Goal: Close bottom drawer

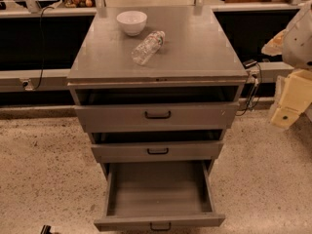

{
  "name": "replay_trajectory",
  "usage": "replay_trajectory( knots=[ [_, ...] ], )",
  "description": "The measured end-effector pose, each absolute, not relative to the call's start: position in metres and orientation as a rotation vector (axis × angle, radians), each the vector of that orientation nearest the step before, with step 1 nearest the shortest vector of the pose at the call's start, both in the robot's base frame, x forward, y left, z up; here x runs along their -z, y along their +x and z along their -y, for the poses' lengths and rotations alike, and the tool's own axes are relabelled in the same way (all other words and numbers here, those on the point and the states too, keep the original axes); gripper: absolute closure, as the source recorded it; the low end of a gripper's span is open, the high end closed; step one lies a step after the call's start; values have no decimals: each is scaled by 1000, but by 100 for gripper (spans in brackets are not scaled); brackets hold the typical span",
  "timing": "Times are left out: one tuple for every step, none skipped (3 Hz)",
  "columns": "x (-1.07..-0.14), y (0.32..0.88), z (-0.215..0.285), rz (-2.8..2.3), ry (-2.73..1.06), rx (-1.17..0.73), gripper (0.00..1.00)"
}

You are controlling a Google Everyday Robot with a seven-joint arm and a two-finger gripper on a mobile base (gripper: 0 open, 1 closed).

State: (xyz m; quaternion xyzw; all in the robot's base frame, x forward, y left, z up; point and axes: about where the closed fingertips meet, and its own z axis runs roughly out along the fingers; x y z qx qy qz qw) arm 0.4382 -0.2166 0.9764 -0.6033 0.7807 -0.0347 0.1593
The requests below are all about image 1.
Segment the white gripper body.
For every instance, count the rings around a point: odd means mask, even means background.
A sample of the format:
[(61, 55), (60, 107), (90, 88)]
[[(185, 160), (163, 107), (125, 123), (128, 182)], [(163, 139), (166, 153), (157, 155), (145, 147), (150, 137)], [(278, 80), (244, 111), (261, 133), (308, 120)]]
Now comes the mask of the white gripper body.
[(312, 72), (297, 69), (287, 77), (279, 76), (269, 122), (287, 130), (312, 103)]

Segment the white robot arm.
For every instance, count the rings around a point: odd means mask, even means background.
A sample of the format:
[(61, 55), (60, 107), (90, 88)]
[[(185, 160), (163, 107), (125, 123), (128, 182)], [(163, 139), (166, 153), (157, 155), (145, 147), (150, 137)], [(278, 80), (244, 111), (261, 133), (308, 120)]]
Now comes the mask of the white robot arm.
[(312, 103), (312, 2), (306, 2), (261, 52), (281, 55), (282, 61), (293, 67), (287, 77), (278, 77), (269, 115), (272, 126), (286, 130)]

